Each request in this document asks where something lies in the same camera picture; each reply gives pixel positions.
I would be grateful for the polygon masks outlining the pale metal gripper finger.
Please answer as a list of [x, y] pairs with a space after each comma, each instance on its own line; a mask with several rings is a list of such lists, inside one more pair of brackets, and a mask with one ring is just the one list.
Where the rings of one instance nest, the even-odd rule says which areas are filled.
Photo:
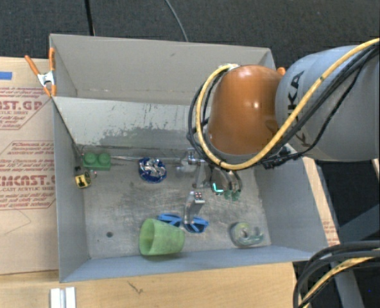
[[199, 216], [199, 212], [204, 205], [200, 191], [191, 191], [186, 198], [184, 205], [184, 228], [185, 229], [205, 229], [206, 220]]
[[189, 150], [179, 159], [179, 163], [176, 166], [176, 175], [183, 176], [195, 173], [204, 163], [205, 160], [202, 159], [195, 150]]

